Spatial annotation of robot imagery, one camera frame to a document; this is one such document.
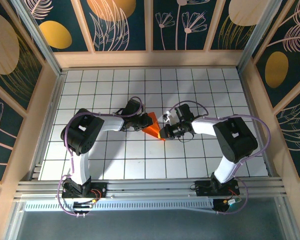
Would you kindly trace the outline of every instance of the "robotic arm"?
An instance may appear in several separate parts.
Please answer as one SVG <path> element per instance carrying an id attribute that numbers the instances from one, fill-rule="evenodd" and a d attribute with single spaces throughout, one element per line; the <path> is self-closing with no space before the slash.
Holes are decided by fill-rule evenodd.
<path id="1" fill-rule="evenodd" d="M 118 116 L 127 116 L 140 109 L 140 102 L 130 99 L 125 108 L 120 109 Z M 224 121 L 207 120 L 204 116 L 194 116 L 187 104 L 175 108 L 178 120 L 170 112 L 163 118 L 167 123 L 159 132 L 162 139 L 174 139 L 185 133 L 207 134 L 216 136 L 221 151 L 222 160 L 211 175 L 209 194 L 220 193 L 223 189 L 228 192 L 233 187 L 234 173 L 240 165 L 240 160 L 249 156 L 258 147 L 258 142 L 241 117 L 229 118 Z M 79 113 L 89 113 L 82 108 Z M 126 131 L 133 127 L 135 131 L 142 130 L 153 124 L 147 113 L 131 117 L 83 115 L 77 117 L 69 126 L 67 143 L 75 153 L 73 157 L 74 174 L 62 184 L 66 191 L 79 197 L 87 197 L 91 191 L 91 177 L 88 168 L 88 152 L 93 147 L 98 134 L 102 131 Z M 65 138 L 65 129 L 61 133 Z"/>

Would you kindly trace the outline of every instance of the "grid floor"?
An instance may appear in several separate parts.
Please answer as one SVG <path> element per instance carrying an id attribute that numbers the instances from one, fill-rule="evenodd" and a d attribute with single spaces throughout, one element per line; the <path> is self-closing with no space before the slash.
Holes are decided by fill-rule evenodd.
<path id="1" fill-rule="evenodd" d="M 250 114 L 235 68 L 71 70 L 64 83 L 39 180 L 59 180 L 69 173 L 69 155 L 60 133 L 80 109 L 113 113 L 138 96 L 147 113 L 163 112 L 183 100 L 207 107 L 209 116 Z M 203 109 L 190 103 L 194 115 Z M 247 120 L 254 135 L 253 123 Z M 164 179 L 209 177 L 218 167 L 222 152 L 215 137 L 196 134 L 189 142 L 158 140 L 138 132 L 102 132 L 89 152 L 93 180 Z M 245 163 L 237 176 L 267 176 L 262 157 Z"/>

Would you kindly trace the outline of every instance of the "yellow oval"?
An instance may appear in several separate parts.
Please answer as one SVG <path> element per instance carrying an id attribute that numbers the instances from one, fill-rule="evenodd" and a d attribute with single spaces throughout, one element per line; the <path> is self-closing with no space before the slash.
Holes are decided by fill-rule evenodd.
<path id="1" fill-rule="evenodd" d="M 268 1 L 269 0 L 231 0 L 229 4 L 230 20 L 239 26 L 256 25 L 264 13 Z"/>
<path id="2" fill-rule="evenodd" d="M 44 21 L 39 28 L 51 47 L 66 49 L 72 44 L 70 32 L 59 22 Z"/>
<path id="3" fill-rule="evenodd" d="M 270 88 L 279 87 L 285 80 L 289 68 L 287 56 L 275 51 L 270 55 L 265 65 L 265 82 Z"/>
<path id="4" fill-rule="evenodd" d="M 0 15 L 0 74 L 15 70 L 19 61 L 18 36 L 10 23 Z"/>
<path id="5" fill-rule="evenodd" d="M 95 15 L 106 21 L 114 20 L 115 7 L 113 2 L 118 10 L 123 10 L 126 18 L 130 17 L 136 9 L 136 0 L 87 0 L 89 7 Z"/>

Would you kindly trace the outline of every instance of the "orange object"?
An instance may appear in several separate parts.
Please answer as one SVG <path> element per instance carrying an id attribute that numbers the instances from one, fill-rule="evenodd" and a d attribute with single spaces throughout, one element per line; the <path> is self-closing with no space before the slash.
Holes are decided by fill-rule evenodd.
<path id="1" fill-rule="evenodd" d="M 159 123 L 158 123 L 156 114 L 154 112 L 150 112 L 150 113 L 148 113 L 148 116 L 150 118 L 152 118 L 153 124 L 151 126 L 146 127 L 145 129 L 142 129 L 142 132 L 149 134 L 157 139 L 165 141 L 165 139 L 160 138 L 160 134 L 159 134 L 160 127 L 159 127 Z"/>

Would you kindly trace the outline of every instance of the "white grid tile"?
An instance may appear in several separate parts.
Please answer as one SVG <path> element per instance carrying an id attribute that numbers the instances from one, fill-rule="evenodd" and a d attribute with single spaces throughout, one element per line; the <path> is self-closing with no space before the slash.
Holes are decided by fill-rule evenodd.
<path id="1" fill-rule="evenodd" d="M 176 69 L 161 69 L 161 80 L 177 80 Z"/>
<path id="2" fill-rule="evenodd" d="M 203 104 L 209 117 L 249 114 L 234 68 L 223 71 L 216 68 L 69 71 L 40 178 L 58 180 L 62 172 L 69 172 L 69 161 L 65 159 L 70 155 L 66 154 L 60 134 L 79 108 L 114 113 L 124 108 L 133 96 L 141 98 L 146 112 L 155 112 L 160 128 L 164 126 L 163 112 L 185 100 Z M 206 113 L 194 103 L 188 105 L 195 116 Z M 252 121 L 244 120 L 256 136 Z M 204 178 L 218 167 L 222 152 L 215 136 L 196 134 L 193 140 L 186 142 L 191 138 L 191 134 L 187 134 L 180 139 L 185 142 L 177 139 L 164 142 L 142 131 L 134 132 L 133 128 L 128 132 L 103 131 L 89 153 L 92 179 Z M 268 175 L 262 157 L 251 159 L 237 172 L 237 176 L 248 174 Z"/>
<path id="3" fill-rule="evenodd" d="M 82 75 L 82 82 L 96 82 L 98 78 L 98 72 L 98 70 L 84 70 Z"/>

